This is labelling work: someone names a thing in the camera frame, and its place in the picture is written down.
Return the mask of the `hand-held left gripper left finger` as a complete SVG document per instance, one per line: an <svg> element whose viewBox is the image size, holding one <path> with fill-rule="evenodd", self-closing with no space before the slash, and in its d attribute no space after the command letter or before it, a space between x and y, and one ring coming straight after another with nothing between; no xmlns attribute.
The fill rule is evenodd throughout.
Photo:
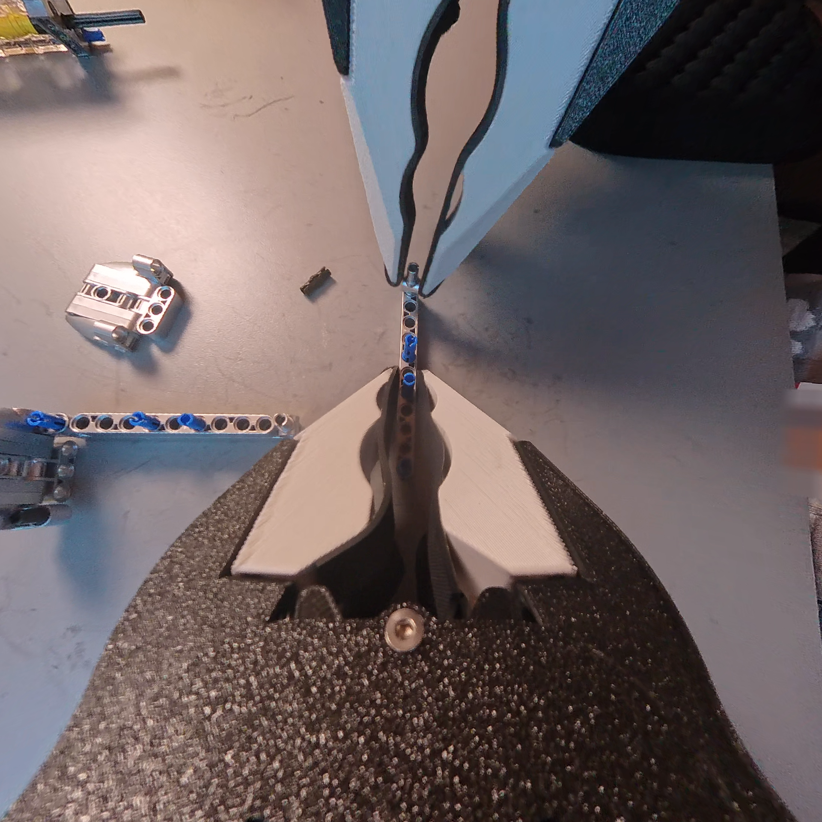
<svg viewBox="0 0 822 822"><path fill-rule="evenodd" d="M386 420L396 375L386 369L298 434L232 575L292 581L373 530L391 499Z"/></svg>

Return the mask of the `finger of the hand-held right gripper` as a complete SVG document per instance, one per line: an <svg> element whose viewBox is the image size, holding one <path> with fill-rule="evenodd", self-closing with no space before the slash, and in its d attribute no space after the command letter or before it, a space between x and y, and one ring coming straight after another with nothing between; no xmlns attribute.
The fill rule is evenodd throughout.
<svg viewBox="0 0 822 822"><path fill-rule="evenodd" d="M432 295L551 157L551 138L617 2L499 2L469 58L483 86L454 159L420 291Z"/></svg>
<svg viewBox="0 0 822 822"><path fill-rule="evenodd" d="M424 54L451 2L350 3L341 85L386 279L398 285L414 227L411 180L427 141L417 108Z"/></svg>

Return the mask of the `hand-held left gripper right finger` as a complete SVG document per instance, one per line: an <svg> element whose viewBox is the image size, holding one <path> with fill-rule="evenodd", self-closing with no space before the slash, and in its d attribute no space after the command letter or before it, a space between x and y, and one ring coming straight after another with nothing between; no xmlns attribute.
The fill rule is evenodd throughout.
<svg viewBox="0 0 822 822"><path fill-rule="evenodd" d="M420 483L437 616L467 616L489 588L577 566L510 433L431 372L420 389Z"/></svg>

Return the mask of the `grey holed beam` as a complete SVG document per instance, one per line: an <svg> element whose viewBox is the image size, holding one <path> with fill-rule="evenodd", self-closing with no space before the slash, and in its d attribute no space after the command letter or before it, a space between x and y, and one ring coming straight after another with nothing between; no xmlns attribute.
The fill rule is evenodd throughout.
<svg viewBox="0 0 822 822"><path fill-rule="evenodd" d="M393 459L396 475L401 480L411 477L414 470L414 436L418 396L417 348L419 343L418 285L408 276L402 286L399 335L398 395L394 429Z"/></svg>

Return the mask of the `grey desk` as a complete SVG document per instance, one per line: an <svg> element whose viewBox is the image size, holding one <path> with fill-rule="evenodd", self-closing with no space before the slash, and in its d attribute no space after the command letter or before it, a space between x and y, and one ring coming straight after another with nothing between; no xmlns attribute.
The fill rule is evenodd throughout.
<svg viewBox="0 0 822 822"><path fill-rule="evenodd" d="M308 425L393 360L322 6L140 7L84 71L2 61L2 406L275 412ZM120 352L67 306L144 255L182 306ZM727 713L820 820L820 642L804 500L781 463L792 375L768 167L564 146L423 305L427 366L540 448L641 550ZM323 266L311 298L300 286ZM2 534L2 810L192 519L271 446L113 437L75 510Z"/></svg>

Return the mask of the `long grey beam panel assembly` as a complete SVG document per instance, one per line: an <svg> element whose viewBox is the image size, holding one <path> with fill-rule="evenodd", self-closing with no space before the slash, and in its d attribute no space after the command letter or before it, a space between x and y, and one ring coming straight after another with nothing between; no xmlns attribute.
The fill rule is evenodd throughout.
<svg viewBox="0 0 822 822"><path fill-rule="evenodd" d="M289 414L110 413L50 414L29 408L1 412L1 527L29 529L71 516L69 499L81 438L292 438Z"/></svg>

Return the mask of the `silver curved toy panel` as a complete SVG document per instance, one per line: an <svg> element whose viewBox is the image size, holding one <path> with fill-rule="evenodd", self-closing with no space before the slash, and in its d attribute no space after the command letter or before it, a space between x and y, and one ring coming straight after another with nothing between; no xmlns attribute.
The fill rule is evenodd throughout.
<svg viewBox="0 0 822 822"><path fill-rule="evenodd" d="M88 340L130 352L140 340L168 332L182 306L172 278L162 262L144 255L96 264L67 306L67 322Z"/></svg>

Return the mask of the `yellowish printed booklet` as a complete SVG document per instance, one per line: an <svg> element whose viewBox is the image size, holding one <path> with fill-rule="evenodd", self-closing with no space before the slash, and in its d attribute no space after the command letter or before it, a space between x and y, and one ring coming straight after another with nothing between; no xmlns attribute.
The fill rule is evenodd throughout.
<svg viewBox="0 0 822 822"><path fill-rule="evenodd" d="M53 37L36 31L22 6L1 3L1 58L66 51Z"/></svg>

